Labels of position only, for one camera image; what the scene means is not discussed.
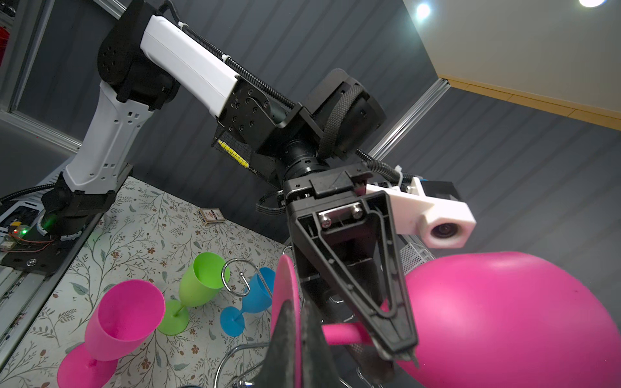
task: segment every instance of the screw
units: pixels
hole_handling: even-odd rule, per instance
[[[321,222],[321,227],[324,229],[328,229],[332,225],[332,220],[325,214],[319,216],[319,222]]]
[[[362,215],[364,214],[362,208],[360,207],[360,205],[355,204],[352,208],[351,208],[351,215],[353,216],[354,219],[359,220],[362,218]]]

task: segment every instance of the gray wall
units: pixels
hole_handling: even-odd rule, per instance
[[[401,0],[175,4],[194,30],[296,101],[340,67],[365,85],[390,121],[437,79]],[[113,23],[91,0],[56,0],[19,110],[82,139],[97,103],[97,49]],[[228,219],[284,240],[283,218],[254,211],[271,187],[209,149],[214,129],[215,120],[182,89],[138,135],[129,156],[134,176],[196,205],[220,207]],[[387,130],[380,128],[367,143]]]
[[[0,126],[0,156],[4,161],[0,197],[36,186],[72,153],[26,131]]]
[[[388,155],[453,181],[465,252],[523,251],[582,281],[621,326],[621,132],[451,88]]]

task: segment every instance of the table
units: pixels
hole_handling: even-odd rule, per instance
[[[162,190],[127,178],[111,209],[87,239],[5,368],[0,388],[54,388],[60,362],[84,341],[86,324],[103,294],[128,279],[145,279],[166,299],[177,296],[181,276],[193,258],[210,251],[224,259],[245,258],[276,269],[282,244],[226,221],[207,227],[197,207]],[[243,267],[248,277],[249,266]],[[229,284],[242,280],[232,271]],[[246,330],[225,335],[220,311],[241,305],[225,290],[208,304],[190,309],[187,329],[176,336],[156,331],[132,354],[119,361],[106,387],[176,388],[185,384],[211,387],[223,355],[244,343],[266,341],[270,311],[246,314]],[[263,359],[265,349],[235,354],[224,368],[223,381]]]

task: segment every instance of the ceiling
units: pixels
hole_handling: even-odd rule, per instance
[[[431,12],[419,20],[423,2]],[[621,114],[620,0],[404,3],[440,76]]]

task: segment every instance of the red wire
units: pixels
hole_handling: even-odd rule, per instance
[[[10,236],[12,238],[15,238],[16,240],[24,241],[26,243],[33,243],[33,244],[47,244],[47,243],[51,243],[52,241],[54,241],[54,240],[51,240],[51,241],[30,241],[30,240],[25,240],[25,239],[23,239],[21,237],[18,237],[18,236],[12,235],[12,234]]]
[[[36,252],[41,252],[42,250],[46,249],[48,246],[50,246],[50,244],[52,244],[54,241],[56,240],[52,240],[50,242],[48,242],[43,248],[38,249],[36,251],[7,251],[6,253],[36,253]]]

